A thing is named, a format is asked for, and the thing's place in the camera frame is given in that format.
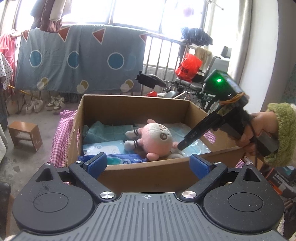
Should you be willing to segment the green cuff white sleeve forearm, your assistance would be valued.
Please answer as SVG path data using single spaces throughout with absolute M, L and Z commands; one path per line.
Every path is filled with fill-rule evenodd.
M 264 157 L 264 161 L 271 167 L 293 166 L 295 168 L 295 104 L 270 103 L 267 111 L 272 111 L 276 115 L 279 148 L 276 152 Z

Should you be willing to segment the person right hand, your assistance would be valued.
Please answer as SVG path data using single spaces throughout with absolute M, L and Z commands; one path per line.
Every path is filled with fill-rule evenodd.
M 265 131 L 275 138 L 278 138 L 278 120 L 273 111 L 253 113 L 252 116 L 253 119 L 251 120 L 251 125 L 257 136 L 260 135 L 262 131 Z M 256 153 L 255 144 L 250 142 L 252 137 L 252 128 L 247 125 L 241 138 L 239 140 L 235 140 L 235 142 L 236 145 L 244 149 L 245 152 L 254 156 Z

